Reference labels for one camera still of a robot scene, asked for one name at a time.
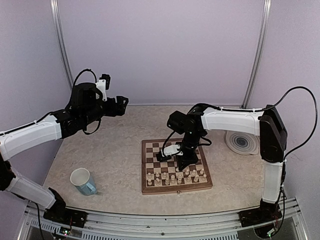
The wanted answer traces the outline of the white chess piece back row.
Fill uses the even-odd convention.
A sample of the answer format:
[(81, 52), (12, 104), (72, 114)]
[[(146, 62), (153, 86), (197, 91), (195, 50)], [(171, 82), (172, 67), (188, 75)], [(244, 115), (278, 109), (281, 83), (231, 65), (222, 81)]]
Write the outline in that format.
[(198, 182), (198, 181), (199, 181), (199, 176), (196, 175), (196, 176), (194, 177), (193, 181), (194, 181), (195, 183)]

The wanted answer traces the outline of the white chess king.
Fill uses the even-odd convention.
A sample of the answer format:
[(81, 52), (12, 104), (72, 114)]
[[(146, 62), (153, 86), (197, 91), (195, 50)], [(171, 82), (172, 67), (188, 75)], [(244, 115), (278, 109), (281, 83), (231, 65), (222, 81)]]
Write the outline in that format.
[(181, 174), (177, 175), (177, 184), (178, 185), (180, 185), (182, 183), (182, 178), (183, 178), (183, 175), (181, 175)]

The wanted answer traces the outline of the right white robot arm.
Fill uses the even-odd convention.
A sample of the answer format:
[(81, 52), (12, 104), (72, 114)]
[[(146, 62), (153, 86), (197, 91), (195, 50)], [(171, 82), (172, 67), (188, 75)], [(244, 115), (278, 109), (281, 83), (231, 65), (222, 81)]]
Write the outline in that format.
[(167, 126), (173, 133), (183, 135), (181, 143), (162, 146), (158, 158), (178, 157), (179, 170), (196, 161), (195, 150), (208, 131), (226, 131), (259, 139), (259, 152), (264, 161), (264, 186), (256, 218), (266, 222), (275, 212), (285, 179), (287, 130), (275, 107), (235, 109), (197, 103), (188, 113), (175, 111)]

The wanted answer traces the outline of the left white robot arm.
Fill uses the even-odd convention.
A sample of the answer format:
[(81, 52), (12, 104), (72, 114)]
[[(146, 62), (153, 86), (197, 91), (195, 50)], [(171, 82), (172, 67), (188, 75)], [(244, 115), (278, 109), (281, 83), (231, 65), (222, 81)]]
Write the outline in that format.
[(16, 171), (9, 160), (28, 149), (50, 141), (73, 136), (79, 131), (88, 134), (87, 127), (101, 122), (102, 117), (123, 116), (129, 99), (107, 97), (107, 80), (74, 85), (66, 107), (46, 114), (39, 120), (0, 133), (0, 189), (30, 200), (45, 209), (57, 221), (70, 218), (63, 198), (52, 188), (44, 188)]

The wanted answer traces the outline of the wooden chess board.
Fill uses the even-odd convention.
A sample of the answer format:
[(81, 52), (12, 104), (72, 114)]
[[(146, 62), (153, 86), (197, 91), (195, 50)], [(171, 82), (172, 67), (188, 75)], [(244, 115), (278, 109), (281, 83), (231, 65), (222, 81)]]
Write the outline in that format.
[[(141, 142), (141, 192), (143, 195), (162, 195), (162, 194), (174, 194), (183, 192), (194, 192), (209, 190), (213, 187), (213, 182), (209, 167), (206, 161), (206, 157), (203, 148), (200, 146), (196, 149), (198, 162), (187, 166), (184, 170), (177, 172), (178, 163), (176, 156), (172, 157), (168, 161), (158, 162), (156, 154), (161, 150), (164, 139), (149, 139)], [(204, 169), (206, 174), (206, 181), (202, 180), (200, 170)], [(198, 182), (194, 182), (194, 176), (191, 175), (191, 184), (185, 183), (185, 178), (188, 176), (185, 171), (189, 170), (189, 175), (193, 170), (196, 170), (196, 175), (199, 176)], [(152, 174), (152, 185), (148, 185), (148, 173)], [(167, 173), (169, 178), (169, 185), (165, 185), (165, 179), (163, 173)], [(177, 184), (177, 176), (182, 175), (182, 183)], [(175, 175), (175, 184), (171, 185), (171, 176)], [(161, 179), (160, 185), (155, 185), (155, 179)]]

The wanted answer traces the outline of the grey spiral coaster mat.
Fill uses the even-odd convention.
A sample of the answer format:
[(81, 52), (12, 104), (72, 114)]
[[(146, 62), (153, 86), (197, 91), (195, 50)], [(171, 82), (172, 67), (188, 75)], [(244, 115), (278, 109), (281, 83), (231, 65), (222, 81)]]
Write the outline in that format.
[(257, 155), (259, 153), (259, 138), (244, 132), (227, 131), (225, 143), (231, 151), (239, 155)]

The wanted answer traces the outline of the light blue ceramic mug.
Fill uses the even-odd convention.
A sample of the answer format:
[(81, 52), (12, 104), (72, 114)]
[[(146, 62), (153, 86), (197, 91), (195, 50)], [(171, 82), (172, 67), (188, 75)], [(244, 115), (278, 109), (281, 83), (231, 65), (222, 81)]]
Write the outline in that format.
[(71, 184), (84, 196), (97, 194), (97, 187), (90, 171), (80, 167), (75, 169), (69, 178)]

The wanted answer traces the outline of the front aluminium rail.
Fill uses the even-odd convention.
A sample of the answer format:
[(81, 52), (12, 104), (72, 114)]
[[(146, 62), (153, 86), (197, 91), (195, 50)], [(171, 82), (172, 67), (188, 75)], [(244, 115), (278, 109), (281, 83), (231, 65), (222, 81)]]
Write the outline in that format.
[(26, 207), (19, 240), (308, 240), (295, 198), (280, 202), (284, 219), (243, 226), (237, 210), (185, 215), (139, 215), (86, 210), (82, 227), (43, 218), (43, 209)]

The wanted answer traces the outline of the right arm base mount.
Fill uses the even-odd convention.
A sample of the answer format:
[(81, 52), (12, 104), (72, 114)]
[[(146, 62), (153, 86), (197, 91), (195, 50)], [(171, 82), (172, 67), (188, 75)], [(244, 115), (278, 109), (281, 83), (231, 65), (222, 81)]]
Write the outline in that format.
[(261, 210), (260, 208), (243, 210), (240, 211), (238, 215), (243, 228), (270, 222), (276, 218), (280, 219), (283, 216), (280, 210), (271, 213), (269, 210)]

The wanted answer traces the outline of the right aluminium frame post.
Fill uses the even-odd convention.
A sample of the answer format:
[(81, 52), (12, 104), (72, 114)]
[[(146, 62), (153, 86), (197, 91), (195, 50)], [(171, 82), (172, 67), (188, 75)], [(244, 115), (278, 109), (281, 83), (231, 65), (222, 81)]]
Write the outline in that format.
[(246, 92), (244, 95), (244, 99), (243, 99), (242, 105), (241, 105), (241, 107), (243, 109), (246, 109), (249, 106), (250, 99), (253, 94), (254, 86), (255, 86), (255, 83), (257, 80), (257, 74), (258, 74), (261, 58), (263, 55), (265, 38), (267, 35), (271, 6), (272, 6), (271, 0), (264, 0), (263, 1), (263, 11), (262, 11), (260, 29), (259, 29), (259, 34), (258, 34), (257, 46), (256, 46), (256, 50), (255, 50), (252, 68), (251, 68), (250, 75), (249, 75), (249, 82), (248, 82)]

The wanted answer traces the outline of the aluminium frame post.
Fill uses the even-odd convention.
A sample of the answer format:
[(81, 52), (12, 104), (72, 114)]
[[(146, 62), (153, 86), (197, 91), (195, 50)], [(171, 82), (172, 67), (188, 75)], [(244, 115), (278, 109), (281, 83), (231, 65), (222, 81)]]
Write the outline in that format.
[(55, 33), (57, 36), (58, 48), (59, 48), (59, 52), (60, 52), (60, 56), (63, 64), (63, 69), (67, 78), (68, 86), (72, 93), (75, 78), (72, 74), (71, 65), (70, 65), (67, 48), (65, 44), (58, 1), (50, 0), (50, 8), (51, 8), (52, 19), (53, 19), (53, 24), (55, 28)]
[(250, 75), (249, 75), (249, 82), (248, 82), (246, 92), (244, 95), (244, 99), (243, 99), (242, 105), (241, 105), (241, 107), (243, 109), (246, 109), (249, 106), (250, 99), (253, 94), (254, 86), (255, 86), (255, 83), (257, 80), (257, 74), (258, 74), (261, 58), (263, 55), (265, 38), (267, 35), (271, 6), (272, 6), (271, 0), (264, 0), (263, 1), (263, 11), (262, 11), (260, 29), (259, 29), (259, 34), (258, 34), (257, 46), (256, 46), (256, 50), (255, 50), (252, 68), (251, 68)]

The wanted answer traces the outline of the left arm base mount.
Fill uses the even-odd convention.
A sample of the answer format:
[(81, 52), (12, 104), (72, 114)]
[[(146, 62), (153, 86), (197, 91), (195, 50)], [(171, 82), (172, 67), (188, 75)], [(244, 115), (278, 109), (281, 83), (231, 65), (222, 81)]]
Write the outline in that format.
[(88, 214), (85, 211), (66, 208), (62, 212), (45, 210), (43, 218), (70, 227), (84, 228)]

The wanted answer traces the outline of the left aluminium frame post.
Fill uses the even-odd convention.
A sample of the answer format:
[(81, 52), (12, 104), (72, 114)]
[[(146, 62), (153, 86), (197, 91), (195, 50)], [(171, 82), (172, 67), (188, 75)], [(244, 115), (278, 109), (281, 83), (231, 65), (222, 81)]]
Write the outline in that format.
[(53, 24), (55, 28), (55, 33), (57, 36), (58, 48), (59, 48), (59, 52), (60, 52), (60, 56), (63, 64), (63, 69), (67, 78), (68, 86), (72, 93), (75, 78), (72, 74), (71, 65), (70, 65), (67, 48), (65, 44), (58, 1), (50, 0), (50, 8), (51, 8), (52, 19), (53, 19)]

